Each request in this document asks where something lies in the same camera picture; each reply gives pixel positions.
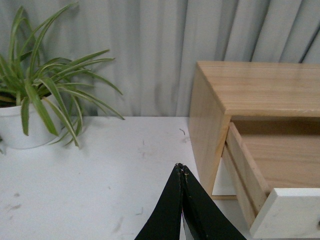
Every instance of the gray curtain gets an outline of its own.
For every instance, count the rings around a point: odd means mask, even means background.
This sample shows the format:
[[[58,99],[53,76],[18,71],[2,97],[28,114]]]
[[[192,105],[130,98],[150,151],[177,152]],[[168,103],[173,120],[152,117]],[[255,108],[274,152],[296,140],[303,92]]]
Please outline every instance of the gray curtain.
[[[34,26],[70,0],[0,1],[0,52],[15,11]],[[124,93],[95,93],[123,116],[188,116],[196,61],[320,63],[320,0],[79,0],[53,26],[48,57],[110,48],[96,67]],[[90,115],[103,115],[87,106]]]

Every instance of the white tabletop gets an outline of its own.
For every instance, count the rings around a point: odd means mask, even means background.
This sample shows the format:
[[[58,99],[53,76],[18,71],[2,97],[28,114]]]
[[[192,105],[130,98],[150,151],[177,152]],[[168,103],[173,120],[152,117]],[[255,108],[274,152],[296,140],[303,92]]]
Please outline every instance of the white tabletop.
[[[176,163],[198,178],[186,117],[85,123],[80,149],[60,142],[0,155],[0,240],[134,240]],[[251,240],[238,202],[215,202]]]

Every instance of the white drawer front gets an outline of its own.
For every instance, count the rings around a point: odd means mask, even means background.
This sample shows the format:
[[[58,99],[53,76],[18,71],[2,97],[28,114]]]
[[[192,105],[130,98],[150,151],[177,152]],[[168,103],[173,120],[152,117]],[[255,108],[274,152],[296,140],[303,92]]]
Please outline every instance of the white drawer front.
[[[320,239],[320,188],[274,188],[250,233],[254,238]]]

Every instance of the wooden drawer unit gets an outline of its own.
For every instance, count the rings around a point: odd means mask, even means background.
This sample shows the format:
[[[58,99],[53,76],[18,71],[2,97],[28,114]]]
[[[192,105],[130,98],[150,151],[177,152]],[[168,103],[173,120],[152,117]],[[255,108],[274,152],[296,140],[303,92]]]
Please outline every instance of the wooden drawer unit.
[[[319,122],[231,122],[222,158],[254,238],[320,238]]]
[[[202,186],[255,238],[320,238],[319,64],[198,62],[189,132]]]

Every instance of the wooden drawer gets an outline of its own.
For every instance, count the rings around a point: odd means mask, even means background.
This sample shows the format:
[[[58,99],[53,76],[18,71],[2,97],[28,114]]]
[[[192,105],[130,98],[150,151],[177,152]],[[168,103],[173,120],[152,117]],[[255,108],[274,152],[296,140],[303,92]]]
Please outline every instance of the wooden drawer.
[[[319,122],[231,122],[222,158],[254,238],[320,238]]]

